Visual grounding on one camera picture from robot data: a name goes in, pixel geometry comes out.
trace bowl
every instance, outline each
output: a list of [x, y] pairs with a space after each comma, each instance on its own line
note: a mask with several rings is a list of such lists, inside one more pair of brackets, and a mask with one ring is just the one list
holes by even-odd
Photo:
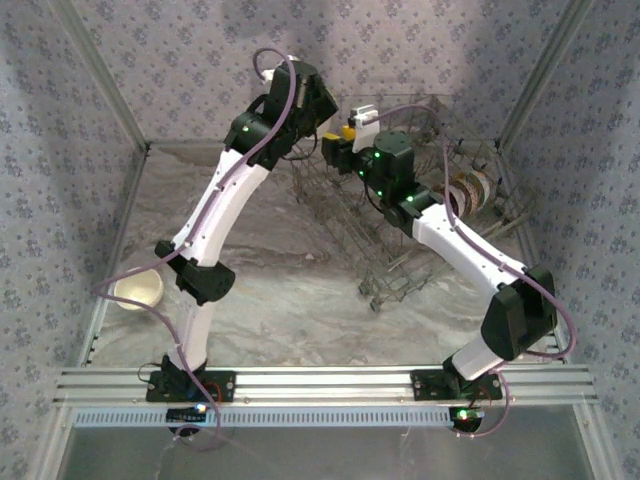
[[[135, 300], [150, 307], [155, 307], [158, 304], [163, 293], [162, 277], [153, 269], [118, 280], [113, 287], [114, 296]], [[142, 310], [142, 307], [137, 305], [116, 303], [125, 310]]]

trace patterned wallpaper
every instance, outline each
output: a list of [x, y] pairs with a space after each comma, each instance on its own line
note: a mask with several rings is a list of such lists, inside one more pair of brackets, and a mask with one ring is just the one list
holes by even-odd
[[0, 2], [0, 478], [26, 475], [75, 363], [134, 148], [45, 0]]
[[543, 192], [534, 235], [640, 478], [640, 5], [597, 0], [516, 142]]
[[[336, 96], [452, 95], [495, 138], [566, 0], [74, 0], [149, 140], [222, 139], [275, 45]], [[264, 59], [273, 65], [275, 59]]]

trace metal wire basket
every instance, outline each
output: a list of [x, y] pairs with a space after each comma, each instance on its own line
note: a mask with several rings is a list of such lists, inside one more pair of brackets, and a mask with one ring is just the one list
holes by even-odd
[[[507, 191], [500, 172], [510, 167], [436, 96], [347, 96], [338, 102], [345, 117], [342, 120], [346, 120], [351, 108], [367, 104], [376, 105], [380, 112], [409, 103], [421, 103], [433, 109], [435, 114], [417, 109], [403, 112], [386, 120], [381, 130], [402, 130], [411, 136], [416, 176], [431, 189], [437, 190], [444, 181], [443, 136], [447, 142], [450, 177], [482, 172], [490, 184], [491, 194], [484, 199], [482, 208], [463, 220], [487, 240], [505, 235], [532, 213], [535, 192], [522, 184]], [[320, 153], [292, 164], [292, 168], [298, 201], [304, 201], [313, 210], [344, 250], [351, 267], [361, 278], [360, 293], [371, 298], [372, 310], [379, 311], [384, 302], [402, 301], [450, 269], [434, 251], [387, 223], [370, 205], [363, 184], [356, 176], [339, 175], [327, 167]]]

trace marble-patterned floor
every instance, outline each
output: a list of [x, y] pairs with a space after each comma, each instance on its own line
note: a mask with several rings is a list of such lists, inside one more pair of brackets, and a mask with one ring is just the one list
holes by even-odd
[[[171, 239], [204, 191], [217, 162], [211, 148], [153, 149], [128, 222], [117, 267], [122, 272], [156, 258], [158, 239]], [[516, 242], [496, 242], [518, 257]], [[358, 294], [360, 279], [329, 232], [298, 204], [291, 171], [279, 165], [249, 200], [221, 261], [236, 274], [218, 303], [208, 340], [216, 366], [440, 363], [478, 331], [486, 305], [474, 288], [448, 272], [380, 313]], [[190, 297], [160, 273], [159, 309], [177, 318]], [[92, 366], [132, 367], [158, 361], [170, 344], [164, 326], [146, 312], [116, 304], [106, 310]]]

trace dish rack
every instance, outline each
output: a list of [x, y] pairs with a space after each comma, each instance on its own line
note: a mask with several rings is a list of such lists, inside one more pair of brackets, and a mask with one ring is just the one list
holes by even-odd
[[[507, 191], [502, 177], [511, 167], [435, 95], [359, 95], [337, 101], [344, 118], [334, 126], [346, 123], [348, 112], [357, 106], [373, 104], [379, 112], [410, 103], [430, 107], [435, 115], [419, 109], [405, 111], [381, 122], [381, 131], [402, 130], [410, 135], [416, 178], [434, 191], [442, 191], [441, 141], [445, 137], [452, 192], [456, 193], [450, 198], [454, 205], [459, 204], [461, 219], [485, 239], [506, 235], [531, 215], [534, 190], [517, 184]], [[340, 245], [361, 279], [359, 292], [371, 299], [373, 311], [380, 311], [385, 302], [402, 301], [451, 268], [433, 250], [388, 224], [370, 204], [357, 176], [339, 175], [318, 150], [304, 161], [292, 162], [294, 193]]]

